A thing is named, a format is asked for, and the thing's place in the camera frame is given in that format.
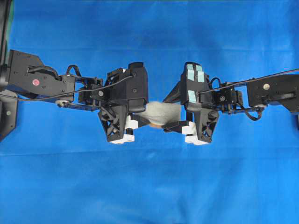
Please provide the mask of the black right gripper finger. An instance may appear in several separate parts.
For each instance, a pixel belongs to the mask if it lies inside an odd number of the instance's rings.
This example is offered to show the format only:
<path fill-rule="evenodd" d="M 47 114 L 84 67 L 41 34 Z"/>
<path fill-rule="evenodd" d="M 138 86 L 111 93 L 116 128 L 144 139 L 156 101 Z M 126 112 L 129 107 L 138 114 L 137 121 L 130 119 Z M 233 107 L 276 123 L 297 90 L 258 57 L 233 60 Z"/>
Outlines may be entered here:
<path fill-rule="evenodd" d="M 165 132 L 177 132 L 182 135 L 195 135 L 196 126 L 194 122 L 191 121 L 176 121 L 165 124 L 162 126 Z"/>

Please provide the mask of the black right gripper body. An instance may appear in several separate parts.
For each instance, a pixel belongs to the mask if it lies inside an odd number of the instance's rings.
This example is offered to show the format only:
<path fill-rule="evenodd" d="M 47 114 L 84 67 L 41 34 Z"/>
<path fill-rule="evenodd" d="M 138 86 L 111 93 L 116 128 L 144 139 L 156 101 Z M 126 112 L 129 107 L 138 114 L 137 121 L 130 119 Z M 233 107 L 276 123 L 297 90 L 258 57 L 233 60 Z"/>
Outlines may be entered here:
<path fill-rule="evenodd" d="M 180 81 L 176 84 L 173 90 L 164 99 L 164 102 L 165 103 L 180 102 Z M 216 109 L 213 108 L 213 104 L 208 108 L 202 107 L 198 112 L 186 111 L 186 120 L 195 123 L 196 134 L 184 135 L 185 142 L 192 143 L 194 145 L 203 145 L 203 144 L 211 143 L 212 135 L 215 126 L 217 124 L 218 118 L 219 118 L 219 113 L 217 112 Z"/>

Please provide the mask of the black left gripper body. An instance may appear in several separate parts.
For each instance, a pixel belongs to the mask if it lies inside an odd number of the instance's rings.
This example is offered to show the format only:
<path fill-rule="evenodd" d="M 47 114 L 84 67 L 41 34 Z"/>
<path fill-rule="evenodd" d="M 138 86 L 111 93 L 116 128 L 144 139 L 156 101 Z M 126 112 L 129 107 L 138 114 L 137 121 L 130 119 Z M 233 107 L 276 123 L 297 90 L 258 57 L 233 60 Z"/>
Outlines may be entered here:
<path fill-rule="evenodd" d="M 133 77 L 134 74 L 129 68 L 119 68 L 107 74 L 105 89 L 102 91 L 104 99 L 101 101 L 98 117 L 107 141 L 113 144 L 135 141 L 133 129 L 126 127 L 129 116 L 128 100 L 117 95 L 126 87 L 126 81 Z"/>

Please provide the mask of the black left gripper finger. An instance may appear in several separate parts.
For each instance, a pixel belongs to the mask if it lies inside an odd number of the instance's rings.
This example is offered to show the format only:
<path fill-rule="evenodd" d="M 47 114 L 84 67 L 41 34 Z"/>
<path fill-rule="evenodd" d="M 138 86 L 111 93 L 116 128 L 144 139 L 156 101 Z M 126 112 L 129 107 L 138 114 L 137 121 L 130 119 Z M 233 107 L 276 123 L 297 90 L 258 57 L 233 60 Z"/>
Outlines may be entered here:
<path fill-rule="evenodd" d="M 140 115 L 129 114 L 126 119 L 126 129 L 137 129 L 149 124 L 150 121 Z"/>

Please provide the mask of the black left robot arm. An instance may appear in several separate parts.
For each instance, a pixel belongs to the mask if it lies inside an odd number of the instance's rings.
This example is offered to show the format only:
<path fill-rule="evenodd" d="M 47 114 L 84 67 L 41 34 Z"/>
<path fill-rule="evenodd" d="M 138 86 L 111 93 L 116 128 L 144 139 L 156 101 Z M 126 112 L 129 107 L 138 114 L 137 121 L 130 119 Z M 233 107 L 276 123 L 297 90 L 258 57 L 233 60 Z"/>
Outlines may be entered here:
<path fill-rule="evenodd" d="M 107 141 L 134 141 L 133 131 L 150 121 L 141 117 L 148 103 L 148 74 L 142 62 L 107 74 L 106 80 L 83 77 L 76 65 L 63 75 L 38 56 L 11 50 L 0 67 L 0 137 L 16 127 L 20 101 L 45 101 L 60 108 L 97 111 Z"/>

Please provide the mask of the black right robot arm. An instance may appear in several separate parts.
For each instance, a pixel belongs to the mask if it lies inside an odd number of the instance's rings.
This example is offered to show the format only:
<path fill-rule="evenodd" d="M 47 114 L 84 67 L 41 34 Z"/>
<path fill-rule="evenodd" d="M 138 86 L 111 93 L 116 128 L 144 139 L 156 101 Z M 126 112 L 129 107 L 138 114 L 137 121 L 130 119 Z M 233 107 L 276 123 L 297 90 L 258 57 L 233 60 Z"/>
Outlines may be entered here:
<path fill-rule="evenodd" d="M 219 113 L 245 113 L 252 121 L 261 118 L 268 105 L 282 105 L 289 112 L 299 112 L 299 76 L 292 70 L 234 83 L 213 82 L 203 71 L 186 68 L 180 81 L 164 99 L 184 107 L 186 119 L 162 126 L 165 132 L 185 136 L 187 143 L 201 145 L 212 142 Z"/>

